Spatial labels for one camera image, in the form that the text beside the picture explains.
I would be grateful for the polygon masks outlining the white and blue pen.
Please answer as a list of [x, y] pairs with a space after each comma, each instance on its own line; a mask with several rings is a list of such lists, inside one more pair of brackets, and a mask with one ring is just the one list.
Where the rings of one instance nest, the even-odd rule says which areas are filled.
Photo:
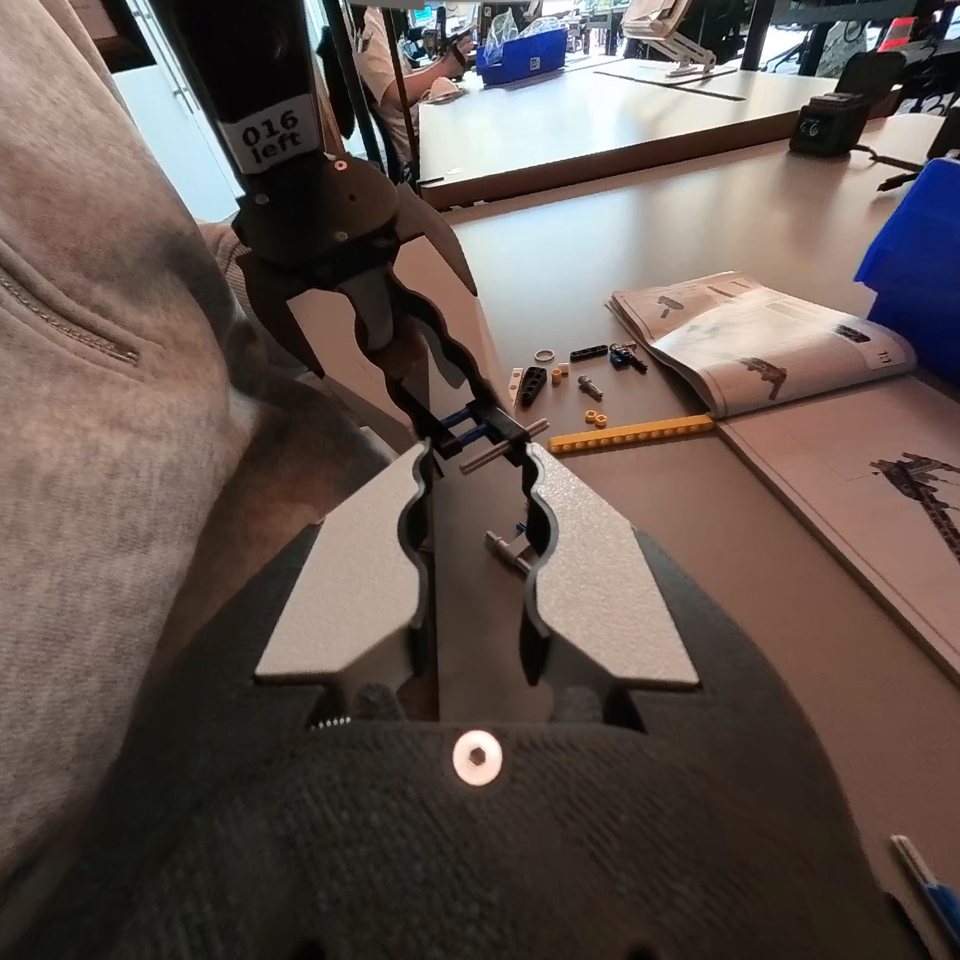
[[953, 955], [959, 957], [959, 898], [948, 884], [942, 882], [918, 848], [904, 834], [890, 836], [890, 844], [901, 865], [924, 898], [929, 911], [948, 943]]

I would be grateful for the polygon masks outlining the black connector with blue pins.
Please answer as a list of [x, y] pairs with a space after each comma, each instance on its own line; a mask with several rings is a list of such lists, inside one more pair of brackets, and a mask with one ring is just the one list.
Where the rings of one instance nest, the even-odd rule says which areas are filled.
[[468, 402], [460, 410], [442, 418], [439, 422], [445, 433], [440, 433], [438, 454], [450, 460], [470, 446], [486, 441], [491, 445], [515, 444], [529, 438], [526, 429], [495, 403], [479, 399]]

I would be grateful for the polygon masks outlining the white cabinet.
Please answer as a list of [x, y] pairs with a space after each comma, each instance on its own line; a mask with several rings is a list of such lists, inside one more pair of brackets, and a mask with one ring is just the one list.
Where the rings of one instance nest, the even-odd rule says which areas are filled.
[[126, 106], [159, 166], [199, 221], [226, 222], [239, 185], [210, 122], [155, 15], [153, 2], [124, 1], [152, 64], [115, 75]]

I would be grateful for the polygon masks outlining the grey office desk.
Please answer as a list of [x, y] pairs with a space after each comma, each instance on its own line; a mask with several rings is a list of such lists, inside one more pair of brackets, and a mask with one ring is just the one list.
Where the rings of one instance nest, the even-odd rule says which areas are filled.
[[669, 79], [610, 56], [500, 87], [471, 76], [420, 109], [421, 196], [447, 211], [762, 146], [835, 86], [733, 68]]

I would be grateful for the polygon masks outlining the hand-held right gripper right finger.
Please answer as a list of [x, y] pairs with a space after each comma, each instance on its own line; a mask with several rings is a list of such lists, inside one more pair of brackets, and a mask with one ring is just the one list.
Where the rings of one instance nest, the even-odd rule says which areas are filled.
[[554, 690], [694, 690], [700, 678], [631, 522], [542, 445], [526, 446], [525, 679]]

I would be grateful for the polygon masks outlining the blue storage bin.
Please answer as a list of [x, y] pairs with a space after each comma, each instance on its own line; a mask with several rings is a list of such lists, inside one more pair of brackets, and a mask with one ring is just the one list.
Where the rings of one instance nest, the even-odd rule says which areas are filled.
[[959, 386], [959, 161], [931, 160], [873, 239], [855, 281], [869, 319], [902, 336], [918, 365]]
[[545, 76], [563, 69], [567, 61], [569, 31], [563, 27], [518, 36], [507, 41], [497, 59], [486, 48], [476, 50], [476, 72], [484, 88], [500, 88]]

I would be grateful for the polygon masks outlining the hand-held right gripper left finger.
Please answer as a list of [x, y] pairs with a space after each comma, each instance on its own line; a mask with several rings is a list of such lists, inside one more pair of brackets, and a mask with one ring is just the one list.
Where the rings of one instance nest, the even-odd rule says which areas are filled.
[[399, 691], [429, 653], [431, 443], [410, 447], [319, 525], [254, 677], [317, 683], [343, 702]]

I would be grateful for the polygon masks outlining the long yellow lego beam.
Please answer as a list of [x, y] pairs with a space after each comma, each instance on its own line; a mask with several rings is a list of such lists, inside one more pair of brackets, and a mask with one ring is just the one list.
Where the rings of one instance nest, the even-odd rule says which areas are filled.
[[547, 450], [553, 454], [579, 453], [632, 447], [661, 440], [686, 438], [709, 433], [715, 421], [708, 414], [671, 417], [630, 425], [609, 426], [597, 416], [589, 430], [549, 438]]

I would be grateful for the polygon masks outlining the clear plastic bags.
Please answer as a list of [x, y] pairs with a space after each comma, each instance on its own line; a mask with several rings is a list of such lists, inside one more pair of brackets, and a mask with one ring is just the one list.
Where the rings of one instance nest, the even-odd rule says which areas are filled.
[[522, 1], [498, 3], [482, 1], [477, 6], [476, 41], [478, 45], [486, 43], [494, 20], [509, 13], [517, 32], [522, 31], [541, 17], [563, 17], [577, 6], [576, 1]]

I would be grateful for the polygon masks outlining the black box device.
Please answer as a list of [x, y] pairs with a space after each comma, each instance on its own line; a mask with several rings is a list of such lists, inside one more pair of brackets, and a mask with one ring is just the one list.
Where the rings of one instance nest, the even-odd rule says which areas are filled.
[[871, 100], [862, 94], [830, 92], [812, 98], [798, 113], [788, 151], [821, 159], [848, 155], [858, 146], [871, 109]]

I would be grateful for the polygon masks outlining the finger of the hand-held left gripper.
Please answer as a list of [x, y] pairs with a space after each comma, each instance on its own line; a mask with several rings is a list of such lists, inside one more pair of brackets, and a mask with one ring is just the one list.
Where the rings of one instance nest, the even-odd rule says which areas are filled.
[[498, 405], [513, 412], [504, 370], [493, 335], [482, 309], [467, 258], [444, 217], [411, 189], [398, 189], [395, 232], [400, 242], [392, 271], [399, 284], [424, 298], [436, 311], [438, 324], [417, 324], [434, 364], [455, 389], [467, 381], [465, 362], [452, 361], [442, 352], [449, 340], [474, 362]]
[[404, 382], [426, 367], [429, 299], [387, 271], [385, 301], [361, 288], [361, 304], [342, 292], [307, 288], [295, 271], [252, 251], [242, 275], [254, 314], [270, 335], [355, 413], [373, 413], [374, 431], [391, 445], [429, 438], [429, 410]]

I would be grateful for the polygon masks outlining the beige trouser legs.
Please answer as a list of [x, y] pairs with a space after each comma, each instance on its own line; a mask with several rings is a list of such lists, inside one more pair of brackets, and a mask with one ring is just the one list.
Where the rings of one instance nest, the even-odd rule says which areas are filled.
[[77, 856], [139, 701], [387, 459], [297, 378], [67, 2], [2, 2], [3, 924]]

